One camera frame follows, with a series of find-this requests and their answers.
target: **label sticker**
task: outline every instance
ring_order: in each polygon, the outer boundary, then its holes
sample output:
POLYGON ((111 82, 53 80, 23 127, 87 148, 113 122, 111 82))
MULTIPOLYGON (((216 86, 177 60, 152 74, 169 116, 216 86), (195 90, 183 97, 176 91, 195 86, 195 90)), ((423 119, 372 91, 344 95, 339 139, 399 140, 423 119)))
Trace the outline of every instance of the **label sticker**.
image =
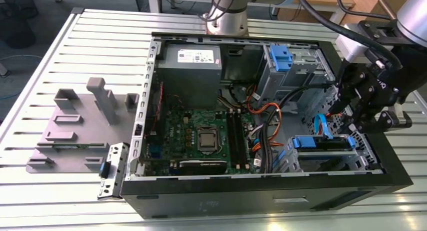
POLYGON ((258 159, 258 158, 254 159, 254 166, 258 166, 258 167, 262 166, 262 160, 260 159, 258 159))
POLYGON ((259 94, 258 94, 256 92, 252 94, 252 97, 254 97, 254 99, 256 99, 256 100, 260 100, 260 98, 262 98, 262 96, 259 96, 259 94))
POLYGON ((214 64, 214 50, 181 49, 177 51, 177 62, 214 64))

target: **blue cable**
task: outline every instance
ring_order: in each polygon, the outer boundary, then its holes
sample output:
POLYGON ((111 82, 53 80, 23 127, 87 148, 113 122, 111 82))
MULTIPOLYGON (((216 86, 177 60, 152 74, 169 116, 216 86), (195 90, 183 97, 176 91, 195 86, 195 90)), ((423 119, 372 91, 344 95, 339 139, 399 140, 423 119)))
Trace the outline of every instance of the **blue cable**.
POLYGON ((322 125, 322 129, 323 129, 323 134, 327 136, 327 138, 331 140, 334 139, 334 136, 332 134, 330 133, 330 129, 328 129, 328 121, 327 121, 327 117, 324 114, 318 114, 315 117, 314 117, 314 133, 318 134, 319 132, 319 128, 320 128, 320 125, 322 125))
POLYGON ((9 95, 9 96, 0 97, 0 100, 5 100, 5 99, 8 99, 8 98, 12 98, 12 97, 20 95, 20 93, 21 93, 21 92, 19 92, 19 93, 16 93, 16 94, 12 94, 12 95, 9 95))

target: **small metal bracket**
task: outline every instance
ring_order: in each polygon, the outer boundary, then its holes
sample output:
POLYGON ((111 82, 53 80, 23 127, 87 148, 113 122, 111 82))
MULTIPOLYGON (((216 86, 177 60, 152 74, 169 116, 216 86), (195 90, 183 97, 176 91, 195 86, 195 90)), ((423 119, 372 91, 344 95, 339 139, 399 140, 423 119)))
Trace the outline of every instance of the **small metal bracket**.
POLYGON ((111 145, 107 160, 100 166, 100 190, 97 200, 120 200, 121 183, 125 177, 125 166, 129 144, 121 142, 111 145))

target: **open computer tower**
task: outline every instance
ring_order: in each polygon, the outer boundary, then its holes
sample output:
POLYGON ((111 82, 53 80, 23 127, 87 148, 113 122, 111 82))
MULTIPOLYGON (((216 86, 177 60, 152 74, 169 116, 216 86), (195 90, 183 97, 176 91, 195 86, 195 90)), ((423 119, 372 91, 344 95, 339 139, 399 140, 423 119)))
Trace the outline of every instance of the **open computer tower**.
POLYGON ((339 115, 327 117, 332 138, 318 133, 334 86, 282 108, 272 171, 262 171, 252 150, 266 116, 248 103, 332 83, 340 63, 324 41, 153 33, 131 143, 109 148, 99 199, 124 198, 145 219, 271 214, 336 210, 411 185, 383 133, 343 133, 339 115))

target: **slotted metal surface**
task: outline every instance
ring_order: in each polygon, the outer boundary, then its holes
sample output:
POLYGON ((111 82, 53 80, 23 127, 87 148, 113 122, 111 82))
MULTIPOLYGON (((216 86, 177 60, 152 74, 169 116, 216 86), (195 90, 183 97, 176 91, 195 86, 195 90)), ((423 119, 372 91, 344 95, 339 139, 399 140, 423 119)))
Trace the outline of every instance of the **slotted metal surface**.
MULTIPOLYGON (((334 41, 312 23, 248 21, 254 37, 334 41)), ((0 126, 0 227, 67 230, 427 230, 427 117, 411 94, 403 108, 415 125, 387 134, 414 185, 336 211, 143 220, 124 201, 96 201, 99 176, 29 174, 25 163, 47 127, 59 88, 87 94, 103 77, 115 94, 143 84, 151 32, 203 34, 195 16, 85 10, 72 14, 0 126)))

